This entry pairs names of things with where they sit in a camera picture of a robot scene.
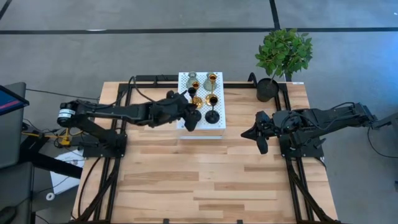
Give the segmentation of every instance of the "monitor screen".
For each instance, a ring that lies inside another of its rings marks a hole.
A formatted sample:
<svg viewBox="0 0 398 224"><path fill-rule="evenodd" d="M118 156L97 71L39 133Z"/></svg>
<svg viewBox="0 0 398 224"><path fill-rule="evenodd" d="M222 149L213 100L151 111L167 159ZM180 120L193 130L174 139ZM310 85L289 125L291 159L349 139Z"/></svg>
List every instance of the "monitor screen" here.
<svg viewBox="0 0 398 224"><path fill-rule="evenodd" d="M28 106L29 102L4 86L0 86L0 115Z"/></svg>

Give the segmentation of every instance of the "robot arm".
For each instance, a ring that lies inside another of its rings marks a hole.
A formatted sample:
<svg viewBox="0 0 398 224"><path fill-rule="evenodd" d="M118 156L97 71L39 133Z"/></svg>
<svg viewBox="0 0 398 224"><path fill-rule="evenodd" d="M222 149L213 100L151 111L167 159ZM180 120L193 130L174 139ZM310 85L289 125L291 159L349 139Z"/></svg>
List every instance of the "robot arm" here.
<svg viewBox="0 0 398 224"><path fill-rule="evenodd" d="M110 147L124 147L126 135L104 129L89 118L121 119L130 124L156 127L183 118L188 131L193 131L197 119L197 106L189 103L184 93L169 91L159 101L130 106L101 105L75 100L60 105L57 123L64 128L79 128Z"/></svg>
<svg viewBox="0 0 398 224"><path fill-rule="evenodd" d="M260 111L253 127L241 134L257 142L261 154L268 152L266 139L288 137L292 149L319 148L325 139L318 137L345 127L370 126L376 117L361 103L330 110L302 109L277 111L272 119Z"/></svg>

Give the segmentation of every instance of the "white pegboard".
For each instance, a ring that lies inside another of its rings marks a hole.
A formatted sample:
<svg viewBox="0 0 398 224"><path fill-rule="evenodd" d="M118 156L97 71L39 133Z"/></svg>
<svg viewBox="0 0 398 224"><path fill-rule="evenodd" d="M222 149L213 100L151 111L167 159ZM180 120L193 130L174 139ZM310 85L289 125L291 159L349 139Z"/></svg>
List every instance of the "white pegboard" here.
<svg viewBox="0 0 398 224"><path fill-rule="evenodd" d="M224 105L224 85L223 85L223 73L222 72L214 72L214 74L217 75L216 83L217 83L217 88L213 90L213 94L215 94L218 97L218 102L217 105L214 107L214 110L218 112L220 115L220 120L215 123L215 124L209 124L207 123L205 119L205 115L207 111L211 110L211 106L206 104L205 98L208 94L210 94L210 91L205 90L205 87L203 87L204 82L207 79L207 73L208 72L197 72L197 79L200 83L199 89L197 91L197 96L201 98L203 101L203 106L198 109L198 111L201 113L201 120L198 122L195 130L215 130L215 129L225 129L226 127L226 122L225 122L225 105ZM180 72L178 73L178 92L181 93L185 90L187 90L187 81L189 79L188 72ZM186 93L185 94L186 99L189 101L191 100L191 96ZM181 119L180 121L177 121L177 129L185 129L184 127L184 119Z"/></svg>

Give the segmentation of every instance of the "black floor stripe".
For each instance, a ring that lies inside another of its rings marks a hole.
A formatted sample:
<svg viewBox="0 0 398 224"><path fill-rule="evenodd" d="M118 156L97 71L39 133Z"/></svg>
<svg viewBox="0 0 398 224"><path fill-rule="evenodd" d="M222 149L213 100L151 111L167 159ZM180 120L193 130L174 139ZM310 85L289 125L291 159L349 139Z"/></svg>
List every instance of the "black floor stripe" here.
<svg viewBox="0 0 398 224"><path fill-rule="evenodd" d="M6 3L4 3L3 7L1 8L0 11L0 20L1 18L4 16L4 14L6 13L8 6L10 6L12 0L7 0Z"/></svg>
<svg viewBox="0 0 398 224"><path fill-rule="evenodd" d="M269 0L269 5L271 6L272 20L274 21L275 29L280 29L278 12L276 10L275 0Z"/></svg>
<svg viewBox="0 0 398 224"><path fill-rule="evenodd" d="M397 32L397 31L398 27L297 28L297 32Z"/></svg>
<svg viewBox="0 0 398 224"><path fill-rule="evenodd" d="M228 28L173 28L173 29L105 29L105 30L0 30L0 34L53 35L53 34L194 34L270 32L274 28L228 27Z"/></svg>

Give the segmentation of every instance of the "wooden table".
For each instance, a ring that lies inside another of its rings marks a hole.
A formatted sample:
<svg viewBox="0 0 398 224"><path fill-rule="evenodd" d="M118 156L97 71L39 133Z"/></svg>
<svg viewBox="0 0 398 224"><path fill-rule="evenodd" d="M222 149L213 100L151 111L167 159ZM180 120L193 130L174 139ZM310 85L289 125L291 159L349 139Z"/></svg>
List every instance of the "wooden table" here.
<svg viewBox="0 0 398 224"><path fill-rule="evenodd" d="M112 103L118 85L106 82L100 103ZM304 85L287 83L287 87L292 109L309 107ZM165 98L168 90L141 89L155 100ZM227 128L222 140L179 140L175 123L154 129L127 125L128 145L121 161L112 223L161 223L164 218L171 223L295 223L285 159L277 138L271 138L269 152L260 155L255 141L240 137L253 125L258 111L268 115L276 111L274 100L257 101L256 90L249 88L226 88L224 96ZM145 101L133 91L131 103ZM108 119L96 122L104 128L111 126ZM82 210L98 191L103 160L87 181ZM94 161L85 162L78 196ZM310 193L327 215L337 219L325 168L313 158L303 158L303 163ZM298 194L306 219L303 198ZM105 195L102 219L107 202Z"/></svg>

